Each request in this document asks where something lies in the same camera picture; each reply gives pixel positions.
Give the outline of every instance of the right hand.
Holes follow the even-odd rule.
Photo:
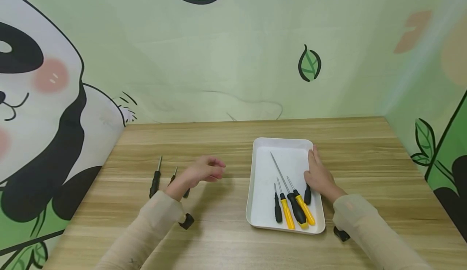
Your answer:
[[[321,162],[316,145],[308,151],[308,168],[309,170],[303,173],[306,183],[330,202],[334,203],[340,196],[347,194],[336,185],[331,172]]]
[[[214,156],[201,156],[167,186],[165,193],[180,201],[188,189],[200,181],[217,182],[225,172],[225,163]]]

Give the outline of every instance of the white plastic tray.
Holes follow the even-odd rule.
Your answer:
[[[283,138],[256,138],[253,143],[253,159],[251,163],[250,188],[248,192],[248,203],[246,205],[246,220],[254,227],[267,228],[273,230],[289,231],[301,234],[319,234],[326,227],[323,204],[319,193],[311,191],[311,214],[315,218],[314,226],[302,229],[293,216],[292,206],[287,200],[295,222],[295,230],[287,227],[287,222],[283,216],[282,223],[277,223],[274,216],[274,183],[277,179],[281,182],[282,191],[287,198],[285,188],[276,166],[274,165],[271,153],[276,159],[277,165],[287,182],[289,190],[292,190],[287,181],[287,176],[292,181],[295,189],[303,197],[306,183],[303,179],[303,172],[308,169],[308,150],[313,147],[313,143],[304,139],[283,139]]]

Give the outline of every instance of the beige sleeve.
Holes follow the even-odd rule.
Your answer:
[[[173,224],[182,219],[182,204],[158,191],[101,258],[95,270],[141,269]]]
[[[376,265],[384,270],[433,269],[409,247],[360,195],[344,195],[334,202],[333,221]]]

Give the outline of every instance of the left hand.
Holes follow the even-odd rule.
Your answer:
[[[185,192],[200,181],[217,182],[225,172],[225,163],[214,156],[201,156],[167,187],[165,193],[180,201]]]

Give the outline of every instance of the green wall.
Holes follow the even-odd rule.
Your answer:
[[[467,240],[467,0],[443,0],[385,116]]]
[[[126,92],[147,123],[381,115],[407,21],[440,0],[29,1],[76,45],[84,80],[123,105]],[[310,82],[304,45],[321,61]]]

